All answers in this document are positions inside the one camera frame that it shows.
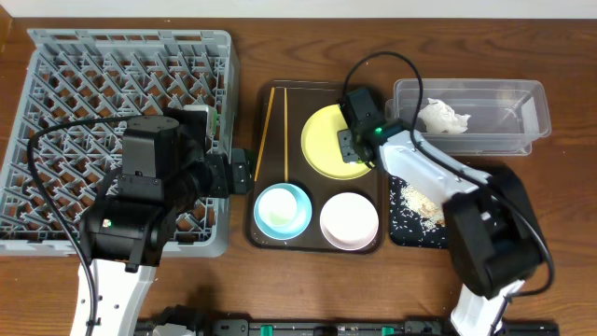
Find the yellow round plate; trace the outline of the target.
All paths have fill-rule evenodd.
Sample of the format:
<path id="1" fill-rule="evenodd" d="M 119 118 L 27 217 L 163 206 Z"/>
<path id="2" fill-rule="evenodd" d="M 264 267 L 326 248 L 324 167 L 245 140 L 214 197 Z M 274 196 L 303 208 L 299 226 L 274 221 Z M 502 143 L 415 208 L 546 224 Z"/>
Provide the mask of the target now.
<path id="1" fill-rule="evenodd" d="M 301 150 L 307 163 L 320 175 L 336 180 L 351 180 L 366 175 L 364 163 L 348 163 L 342 158 L 338 132 L 348 128 L 338 105 L 317 110 L 301 132 Z"/>

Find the white tissue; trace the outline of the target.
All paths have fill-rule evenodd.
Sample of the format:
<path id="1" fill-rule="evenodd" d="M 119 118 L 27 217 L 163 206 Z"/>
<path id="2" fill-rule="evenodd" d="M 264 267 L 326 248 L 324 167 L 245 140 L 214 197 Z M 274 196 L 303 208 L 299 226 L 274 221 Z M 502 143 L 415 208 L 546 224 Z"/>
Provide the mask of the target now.
<path id="1" fill-rule="evenodd" d="M 426 105 L 418 114 L 428 133 L 464 133 L 468 129 L 470 115 L 457 114 L 453 108 L 441 100 L 428 98 Z"/>

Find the wooden chopstick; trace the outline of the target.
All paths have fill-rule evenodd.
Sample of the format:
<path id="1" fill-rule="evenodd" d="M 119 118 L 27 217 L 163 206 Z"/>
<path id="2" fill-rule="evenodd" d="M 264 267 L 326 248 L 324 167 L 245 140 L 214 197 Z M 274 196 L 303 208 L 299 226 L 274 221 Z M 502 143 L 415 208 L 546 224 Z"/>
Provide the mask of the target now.
<path id="1" fill-rule="evenodd" d="M 267 133 L 268 133 L 269 124 L 270 124 L 274 96 L 275 96 L 275 88 L 271 87 L 268 104 L 267 104 L 266 116 L 265 116 L 263 129 L 262 129 L 262 135 L 260 137 L 259 151 L 258 151 L 258 155 L 257 155 L 257 166 L 256 166 L 256 171 L 255 171 L 255 177 L 254 177 L 255 182 L 257 182 L 257 180 L 258 180 L 260 166 L 261 166 L 262 159 L 263 159 L 263 152 L 264 152 L 265 143 L 267 140 Z"/>
<path id="2" fill-rule="evenodd" d="M 287 88 L 284 88 L 284 181 L 289 180 L 289 141 L 288 141 L 288 94 Z"/>

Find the pink white bowl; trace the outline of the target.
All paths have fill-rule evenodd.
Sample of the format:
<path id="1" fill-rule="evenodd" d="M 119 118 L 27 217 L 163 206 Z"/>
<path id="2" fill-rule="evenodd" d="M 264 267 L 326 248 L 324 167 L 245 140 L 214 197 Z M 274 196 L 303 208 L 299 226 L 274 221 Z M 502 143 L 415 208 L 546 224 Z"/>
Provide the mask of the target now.
<path id="1" fill-rule="evenodd" d="M 373 203 L 354 192 L 339 193 L 326 201 L 319 222 L 326 240 L 345 251 L 356 251 L 369 245 L 380 224 Z"/>

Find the white cup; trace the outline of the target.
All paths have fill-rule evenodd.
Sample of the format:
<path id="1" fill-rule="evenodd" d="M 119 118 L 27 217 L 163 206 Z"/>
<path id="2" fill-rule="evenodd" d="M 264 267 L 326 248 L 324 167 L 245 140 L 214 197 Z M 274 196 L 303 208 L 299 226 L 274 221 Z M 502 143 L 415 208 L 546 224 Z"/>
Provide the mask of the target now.
<path id="1" fill-rule="evenodd" d="M 294 220 L 297 210 L 297 199 L 286 185 L 265 190 L 257 202 L 257 213 L 271 228 L 288 226 Z"/>

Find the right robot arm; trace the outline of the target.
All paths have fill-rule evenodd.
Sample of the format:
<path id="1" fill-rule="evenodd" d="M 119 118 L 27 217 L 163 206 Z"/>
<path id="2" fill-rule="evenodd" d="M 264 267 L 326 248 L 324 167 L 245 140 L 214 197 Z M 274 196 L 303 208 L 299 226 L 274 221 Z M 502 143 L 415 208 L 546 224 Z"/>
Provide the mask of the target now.
<path id="1" fill-rule="evenodd" d="M 338 141 L 350 161 L 382 168 L 441 206 L 454 270 L 463 283 L 450 321 L 459 335 L 494 335 L 513 299 L 527 296 L 525 281 L 555 268 L 521 180 L 506 166 L 487 173 L 471 168 L 429 144 L 400 122 L 354 121 Z"/>

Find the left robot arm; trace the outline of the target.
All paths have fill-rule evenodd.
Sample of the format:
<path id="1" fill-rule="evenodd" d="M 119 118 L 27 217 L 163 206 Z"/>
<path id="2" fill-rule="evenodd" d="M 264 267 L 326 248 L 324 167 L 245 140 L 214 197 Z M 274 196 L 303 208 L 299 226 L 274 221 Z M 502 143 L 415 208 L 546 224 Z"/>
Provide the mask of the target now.
<path id="1" fill-rule="evenodd" d="M 122 165 L 106 177 L 117 192 L 101 188 L 79 226 L 92 292 L 78 296 L 72 334 L 82 334 L 85 311 L 96 335 L 133 334 L 178 216 L 253 188 L 253 152 L 209 153 L 205 131 L 204 117 L 182 110 L 128 119 Z"/>

